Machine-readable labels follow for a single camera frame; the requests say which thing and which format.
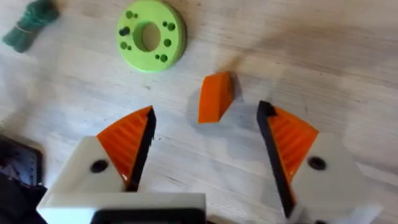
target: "black object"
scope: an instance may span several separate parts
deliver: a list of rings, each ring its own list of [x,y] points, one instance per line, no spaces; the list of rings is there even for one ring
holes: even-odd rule
[[[141,180],[142,171],[147,160],[150,144],[155,135],[156,116],[155,111],[151,108],[147,114],[147,126],[145,127],[144,134],[142,135],[141,143],[138,149],[136,163],[132,168],[131,181],[126,187],[128,192],[137,192],[138,185]]]
[[[312,156],[308,159],[308,164],[312,169],[316,170],[325,170],[326,169],[326,162],[318,156]]]
[[[120,36],[125,36],[130,34],[130,28],[129,27],[124,27],[121,30],[119,30],[119,35]]]
[[[41,185],[29,186],[0,173],[0,223],[46,224],[36,211],[46,190]]]
[[[94,174],[97,174],[97,173],[104,171],[107,167],[108,167],[108,162],[104,159],[100,159],[100,160],[95,161],[91,165],[90,171]]]
[[[206,213],[197,208],[99,210],[94,214],[93,219],[91,219],[91,224],[109,223],[205,224]]]
[[[290,192],[290,187],[285,177],[282,164],[280,163],[278,151],[268,124],[267,118],[270,116],[277,116],[275,108],[268,102],[260,101],[257,109],[257,122],[260,127],[261,135],[266,142],[268,156],[271,161],[272,171],[274,173],[282,207],[286,218],[289,218],[294,208],[294,200]]]
[[[40,151],[0,136],[0,172],[27,185],[42,183]]]

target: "wooden table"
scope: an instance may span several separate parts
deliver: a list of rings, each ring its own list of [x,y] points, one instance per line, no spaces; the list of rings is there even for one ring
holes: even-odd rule
[[[0,2],[2,34],[28,2]],[[167,2],[188,46],[162,73],[140,73],[118,53],[128,0],[59,2],[62,17],[26,54],[0,45],[2,128],[42,148],[46,185],[82,136],[154,105],[141,192],[205,192],[213,221],[282,223],[256,123],[258,101],[269,100],[341,138],[384,206],[375,223],[398,223],[398,1]],[[219,124],[198,125],[201,82],[218,70],[237,74],[237,97]]]

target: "hole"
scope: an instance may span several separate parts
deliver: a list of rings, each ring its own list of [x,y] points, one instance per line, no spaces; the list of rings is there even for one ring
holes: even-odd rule
[[[160,56],[160,60],[161,60],[162,62],[166,62],[166,61],[167,61],[167,56],[166,56],[166,55]]]
[[[127,43],[126,42],[121,42],[120,43],[120,47],[124,50],[124,49],[126,49],[126,47],[127,47]]]
[[[174,23],[169,23],[169,25],[167,26],[167,28],[169,29],[169,31],[175,30],[175,25],[174,25]]]
[[[312,169],[315,170],[325,170],[326,169],[326,162],[318,157],[318,156],[313,156],[308,159],[308,164]]]
[[[134,15],[134,13],[132,13],[131,11],[127,11],[126,12],[126,17],[128,18],[128,19],[131,19],[131,17]]]
[[[119,35],[120,36],[125,36],[130,34],[130,28],[129,27],[124,27],[123,29],[119,30]]]
[[[164,44],[166,47],[170,47],[170,46],[172,45],[172,41],[171,41],[170,39],[165,39],[164,42],[163,42],[163,44]]]
[[[151,52],[160,42],[160,30],[153,22],[141,22],[134,29],[132,38],[138,49]]]
[[[108,167],[108,162],[104,159],[99,159],[91,165],[90,171],[94,174],[97,174],[104,171],[107,167]]]

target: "green cord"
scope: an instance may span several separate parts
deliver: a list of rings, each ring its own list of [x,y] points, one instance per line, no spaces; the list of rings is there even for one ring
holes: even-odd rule
[[[23,53],[32,45],[37,34],[58,18],[59,12],[51,0],[37,0],[27,5],[24,16],[2,39],[16,52]]]

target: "black rubber strip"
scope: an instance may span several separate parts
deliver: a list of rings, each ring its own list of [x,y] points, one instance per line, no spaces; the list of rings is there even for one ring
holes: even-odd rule
[[[98,210],[91,219],[91,224],[109,223],[205,224],[206,212],[197,208],[114,208]]]
[[[278,150],[274,142],[274,138],[272,137],[271,128],[268,124],[267,118],[270,116],[277,116],[275,108],[268,102],[260,101],[257,109],[257,122],[260,127],[261,135],[266,142],[268,156],[271,161],[280,201],[282,202],[286,218],[289,218],[294,208],[294,200],[284,174],[282,163],[279,159]]]
[[[126,191],[137,192],[139,181],[141,180],[142,171],[147,160],[150,144],[155,135],[156,116],[155,111],[151,108],[147,114],[147,126],[145,127],[144,134],[139,145],[137,159],[132,168],[130,184],[127,186]]]

